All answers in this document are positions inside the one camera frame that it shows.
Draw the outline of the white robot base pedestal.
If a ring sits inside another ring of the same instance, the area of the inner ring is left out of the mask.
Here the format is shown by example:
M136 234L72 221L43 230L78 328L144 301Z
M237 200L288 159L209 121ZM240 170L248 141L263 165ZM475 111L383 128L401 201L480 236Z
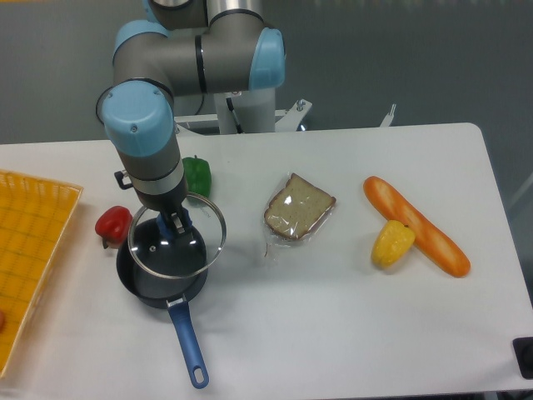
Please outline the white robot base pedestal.
M213 96L213 114L176 117L178 132L186 134L288 133L305 130L312 102L299 98L289 108L276 107L276 91L225 92Z

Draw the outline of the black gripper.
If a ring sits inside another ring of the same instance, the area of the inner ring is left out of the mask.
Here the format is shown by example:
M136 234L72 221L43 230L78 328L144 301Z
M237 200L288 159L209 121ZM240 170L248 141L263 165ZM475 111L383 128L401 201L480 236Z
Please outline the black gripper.
M186 231L187 221L183 220L182 203L187 197L188 187L182 168L175 168L167 176L155 181L135 178L126 170L115 172L114 177L122 190L132 188L143 206L159 212L157 227L162 239L173 242L175 234Z

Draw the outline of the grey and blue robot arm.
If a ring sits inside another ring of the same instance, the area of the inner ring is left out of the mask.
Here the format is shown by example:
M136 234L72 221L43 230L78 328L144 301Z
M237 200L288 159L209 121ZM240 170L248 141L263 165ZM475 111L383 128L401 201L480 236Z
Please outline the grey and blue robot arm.
M187 182L176 138L176 97L277 88L285 79L281 32L258 1L146 1L124 25L102 102L105 132L142 205L173 233L186 225Z

